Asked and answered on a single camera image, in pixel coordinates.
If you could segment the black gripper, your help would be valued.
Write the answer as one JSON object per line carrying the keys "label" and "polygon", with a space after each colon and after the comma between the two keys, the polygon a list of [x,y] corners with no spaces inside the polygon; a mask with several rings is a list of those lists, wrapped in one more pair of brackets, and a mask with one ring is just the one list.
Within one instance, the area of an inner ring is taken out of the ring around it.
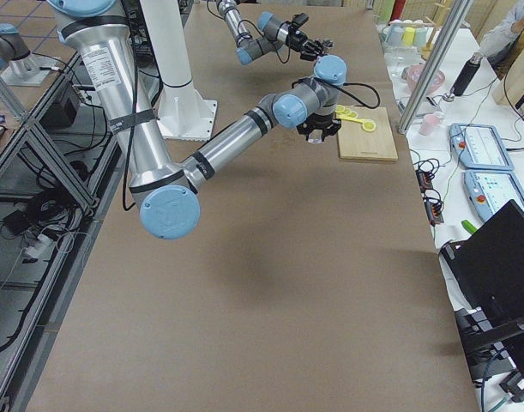
{"label": "black gripper", "polygon": [[313,129],[324,129],[323,137],[335,136],[341,128],[341,121],[335,121],[333,114],[321,115],[312,113],[306,123],[299,124],[296,129],[299,135],[302,135],[306,141],[310,139]]}
{"label": "black gripper", "polygon": [[328,54],[323,39],[309,39],[303,32],[289,33],[286,43],[303,60],[317,60]]}

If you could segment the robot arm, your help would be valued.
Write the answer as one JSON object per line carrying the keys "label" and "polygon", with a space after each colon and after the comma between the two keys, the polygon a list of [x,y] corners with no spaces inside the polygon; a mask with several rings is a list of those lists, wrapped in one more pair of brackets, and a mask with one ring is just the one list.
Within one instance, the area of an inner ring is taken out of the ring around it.
{"label": "robot arm", "polygon": [[122,2],[54,1],[51,7],[61,41],[81,55],[111,133],[126,155],[129,189],[142,225],[157,238],[178,239],[190,233],[200,218],[199,186],[275,126],[319,137],[340,129],[334,110],[346,80],[346,63],[301,31],[305,14],[282,21],[265,12],[258,22],[261,35],[254,38],[235,2],[217,2],[243,64],[287,46],[311,61],[314,69],[290,91],[263,97],[216,133],[217,102],[202,98],[194,86],[175,2],[141,4],[163,86],[157,106],[139,79]]}
{"label": "robot arm", "polygon": [[250,64],[270,53],[278,53],[282,47],[297,52],[302,60],[316,61],[328,54],[334,46],[331,39],[310,39],[301,30],[309,20],[306,13],[299,13],[290,21],[282,21],[273,13],[264,11],[257,25],[243,19],[239,13],[240,1],[216,1],[220,18],[226,22],[237,47],[241,64]]}

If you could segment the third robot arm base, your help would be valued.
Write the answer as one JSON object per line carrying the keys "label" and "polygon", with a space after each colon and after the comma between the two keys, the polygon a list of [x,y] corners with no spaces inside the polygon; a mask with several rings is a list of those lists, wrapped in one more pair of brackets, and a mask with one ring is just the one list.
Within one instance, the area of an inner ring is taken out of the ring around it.
{"label": "third robot arm base", "polygon": [[18,87],[39,87],[48,76],[18,29],[9,23],[0,23],[0,72],[7,85]]}

